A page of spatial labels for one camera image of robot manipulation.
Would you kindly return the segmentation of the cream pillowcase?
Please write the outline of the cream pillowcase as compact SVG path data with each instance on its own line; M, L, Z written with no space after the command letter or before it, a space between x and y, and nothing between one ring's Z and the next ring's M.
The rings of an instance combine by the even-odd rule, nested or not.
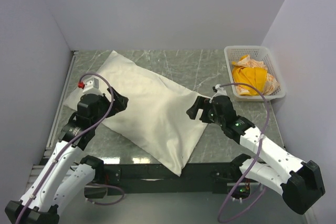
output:
M176 82L167 64L168 51L79 51L68 87L65 110L77 107L82 91L75 82L86 72L103 77L108 85L128 98L126 110L105 119L85 153L108 164L159 162L180 176L206 124L191 120L187 110L198 94Z

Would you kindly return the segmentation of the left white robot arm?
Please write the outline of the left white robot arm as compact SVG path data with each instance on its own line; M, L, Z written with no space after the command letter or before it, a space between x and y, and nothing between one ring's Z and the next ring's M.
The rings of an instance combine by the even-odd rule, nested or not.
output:
M100 122L127 108L127 97L114 89L108 92L111 100L98 90L84 92L38 178L19 201L7 204L5 213L11 223L58 223L61 212L87 184L107 187L103 160L90 155L82 158L69 177L66 175Z

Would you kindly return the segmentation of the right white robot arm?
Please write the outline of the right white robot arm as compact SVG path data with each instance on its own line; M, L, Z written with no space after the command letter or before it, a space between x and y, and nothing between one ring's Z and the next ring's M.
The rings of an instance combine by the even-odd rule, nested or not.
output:
M229 139L263 161L254 162L250 156L241 154L231 162L232 179L241 182L249 178L267 186L280 194L287 206L300 215L325 194L318 164L291 155L262 134L254 123L236 114L228 96L199 96L186 113L194 120L199 110L202 110L200 121L219 125Z

